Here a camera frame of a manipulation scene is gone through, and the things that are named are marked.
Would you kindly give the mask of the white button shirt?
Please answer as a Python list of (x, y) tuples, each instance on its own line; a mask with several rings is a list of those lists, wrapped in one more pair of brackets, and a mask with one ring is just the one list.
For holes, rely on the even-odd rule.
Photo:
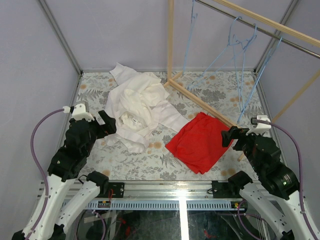
[(144, 153), (149, 147), (152, 132), (159, 124), (178, 133), (189, 122), (167, 100), (154, 107), (143, 104), (140, 108), (131, 103), (125, 108), (120, 103), (113, 117), (116, 133), (105, 137), (105, 142), (108, 146), (121, 142), (130, 153)]

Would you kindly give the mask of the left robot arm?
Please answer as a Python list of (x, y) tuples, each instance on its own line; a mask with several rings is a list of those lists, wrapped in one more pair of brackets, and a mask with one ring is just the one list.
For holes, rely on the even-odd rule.
[(44, 191), (26, 227), (12, 236), (14, 240), (64, 240), (76, 218), (85, 206), (96, 197), (110, 192), (109, 178), (98, 172), (89, 173), (80, 190), (63, 205), (71, 186), (86, 165), (96, 140), (116, 133), (116, 120), (99, 111), (104, 121), (76, 114), (71, 110), (69, 129), (63, 146), (51, 159), (44, 177)]

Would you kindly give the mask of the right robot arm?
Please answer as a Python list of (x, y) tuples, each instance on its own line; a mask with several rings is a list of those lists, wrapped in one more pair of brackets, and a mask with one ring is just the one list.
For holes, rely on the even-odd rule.
[(273, 230), (278, 240), (318, 240), (320, 231), (308, 216), (304, 205), (302, 173), (295, 173), (280, 160), (281, 150), (270, 137), (261, 135), (271, 127), (280, 126), (258, 120), (256, 128), (232, 126), (221, 131), (222, 146), (228, 147), (232, 140), (235, 151), (242, 151), (248, 159), (258, 180), (280, 206), (278, 210), (260, 193), (252, 179), (239, 171), (228, 179), (228, 192), (249, 202)]

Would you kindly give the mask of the cream white garment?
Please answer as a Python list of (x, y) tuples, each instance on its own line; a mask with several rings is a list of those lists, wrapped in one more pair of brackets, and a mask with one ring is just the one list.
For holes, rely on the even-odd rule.
[(117, 63), (110, 71), (117, 87), (108, 94), (105, 110), (116, 113), (121, 110), (139, 113), (143, 108), (155, 107), (169, 96), (161, 79), (152, 72), (137, 72)]

